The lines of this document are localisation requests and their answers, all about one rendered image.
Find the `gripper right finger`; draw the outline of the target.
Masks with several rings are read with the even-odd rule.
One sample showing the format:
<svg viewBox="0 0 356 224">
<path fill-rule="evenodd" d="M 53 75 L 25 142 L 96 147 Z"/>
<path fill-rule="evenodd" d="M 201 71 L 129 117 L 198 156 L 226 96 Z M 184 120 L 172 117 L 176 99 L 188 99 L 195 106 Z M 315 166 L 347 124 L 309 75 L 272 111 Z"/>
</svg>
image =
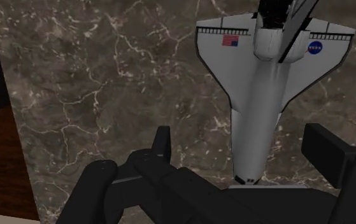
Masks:
<svg viewBox="0 0 356 224">
<path fill-rule="evenodd" d="M 319 123 L 304 128 L 302 154 L 340 193 L 328 224 L 356 224 L 356 146 Z"/>
</svg>

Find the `white space shuttle toy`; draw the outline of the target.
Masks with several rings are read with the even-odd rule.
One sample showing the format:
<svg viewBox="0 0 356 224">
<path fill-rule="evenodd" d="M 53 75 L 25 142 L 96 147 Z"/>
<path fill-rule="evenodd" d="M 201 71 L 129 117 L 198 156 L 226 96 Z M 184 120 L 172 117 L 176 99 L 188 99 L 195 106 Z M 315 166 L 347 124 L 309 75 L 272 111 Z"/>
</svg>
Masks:
<svg viewBox="0 0 356 224">
<path fill-rule="evenodd" d="M 262 177 L 287 104 L 337 69 L 355 29 L 313 18 L 318 0 L 260 0 L 256 12 L 200 20 L 196 52 L 229 97 L 234 179 Z"/>
</svg>

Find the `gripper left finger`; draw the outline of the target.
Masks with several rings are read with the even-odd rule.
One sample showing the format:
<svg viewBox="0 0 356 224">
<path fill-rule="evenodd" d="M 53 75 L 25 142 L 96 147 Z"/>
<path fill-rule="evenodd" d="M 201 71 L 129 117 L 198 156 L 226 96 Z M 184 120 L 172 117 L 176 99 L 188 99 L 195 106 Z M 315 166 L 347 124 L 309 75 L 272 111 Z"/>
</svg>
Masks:
<svg viewBox="0 0 356 224">
<path fill-rule="evenodd" d="M 170 160 L 170 128 L 160 126 L 152 147 L 132 152 L 124 164 L 91 162 L 56 224 L 118 224 L 124 209 L 134 206 L 154 224 L 227 224 L 224 193 Z"/>
</svg>

